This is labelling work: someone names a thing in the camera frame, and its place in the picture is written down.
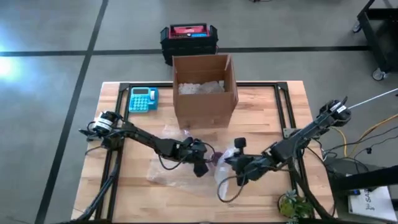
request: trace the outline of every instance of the cart wheel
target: cart wheel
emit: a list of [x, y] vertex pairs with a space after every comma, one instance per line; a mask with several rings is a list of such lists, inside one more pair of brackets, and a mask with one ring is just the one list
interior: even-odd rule
[[354, 27], [353, 27], [353, 32], [354, 32], [354, 33], [357, 33], [357, 32], [359, 32], [359, 31], [361, 31], [361, 29], [362, 29], [361, 24], [360, 24], [358, 21], [356, 21], [356, 22], [355, 22], [355, 25], [354, 25]]
[[380, 70], [380, 68], [376, 69], [373, 74], [372, 74], [372, 78], [376, 81], [381, 81], [385, 78], [387, 78], [387, 73], [386, 72], [382, 72]]

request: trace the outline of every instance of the blue calculator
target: blue calculator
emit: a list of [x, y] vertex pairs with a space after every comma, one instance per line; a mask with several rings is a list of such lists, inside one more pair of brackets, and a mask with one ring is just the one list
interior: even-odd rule
[[159, 92], [157, 88], [134, 87], [131, 89], [129, 112], [146, 113], [157, 109]]

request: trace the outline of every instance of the potted plant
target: potted plant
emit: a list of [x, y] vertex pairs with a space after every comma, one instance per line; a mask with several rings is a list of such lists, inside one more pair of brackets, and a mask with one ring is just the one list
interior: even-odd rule
[[293, 220], [309, 217], [312, 213], [312, 205], [305, 199], [296, 194], [296, 190], [289, 190], [281, 195], [278, 200], [279, 212]]

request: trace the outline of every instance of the white cable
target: white cable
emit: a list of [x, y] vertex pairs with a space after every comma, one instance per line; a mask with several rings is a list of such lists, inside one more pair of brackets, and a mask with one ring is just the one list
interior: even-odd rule
[[378, 96], [375, 96], [375, 97], [370, 98], [370, 99], [368, 99], [368, 100], [365, 100], [365, 101], [363, 101], [363, 102], [357, 103], [357, 104], [355, 104], [355, 105], [353, 105], [353, 106], [350, 106], [348, 109], [355, 108], [355, 107], [357, 107], [357, 106], [359, 106], [359, 105], [362, 105], [362, 104], [367, 103], [367, 102], [369, 102], [369, 101], [375, 100], [375, 99], [377, 99], [377, 98], [379, 98], [379, 97], [382, 97], [382, 96], [384, 96], [384, 95], [387, 95], [387, 94], [392, 93], [392, 92], [397, 91], [397, 90], [398, 90], [398, 88], [396, 88], [395, 90], [391, 90], [391, 91], [388, 91], [388, 92], [386, 92], [386, 93], [380, 94], [380, 95], [378, 95]]

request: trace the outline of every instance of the gray floor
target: gray floor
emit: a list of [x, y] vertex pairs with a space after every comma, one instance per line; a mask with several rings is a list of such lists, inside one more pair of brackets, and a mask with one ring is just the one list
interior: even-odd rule
[[[362, 33], [351, 32], [364, 4], [359, 0], [257, 4], [248, 0], [110, 0], [95, 49], [159, 49], [160, 30], [186, 22], [213, 24], [219, 30], [220, 47], [365, 45]], [[0, 1], [0, 51], [86, 50], [100, 5], [100, 0]], [[378, 1], [376, 6], [385, 7], [385, 2]], [[0, 223], [34, 222], [83, 59], [0, 57], [0, 122], [5, 130], [0, 135]], [[332, 98], [348, 95], [348, 104], [353, 105], [396, 88], [398, 82], [394, 74], [375, 82], [370, 74], [377, 66], [367, 51], [236, 53], [233, 59], [238, 80], [303, 80], [313, 116]], [[77, 129], [93, 119], [101, 83], [164, 80], [171, 80], [171, 69], [161, 55], [91, 58], [46, 223], [70, 218], [86, 149]], [[353, 110], [353, 119], [342, 129], [348, 141], [396, 114], [397, 100], [389, 95]], [[396, 125], [393, 121], [381, 129]], [[329, 148], [341, 139], [331, 132], [322, 142]], [[378, 167], [395, 165], [396, 142], [376, 146], [371, 155], [358, 159]], [[398, 190], [392, 193], [398, 196]], [[353, 218], [340, 210], [341, 217]]]

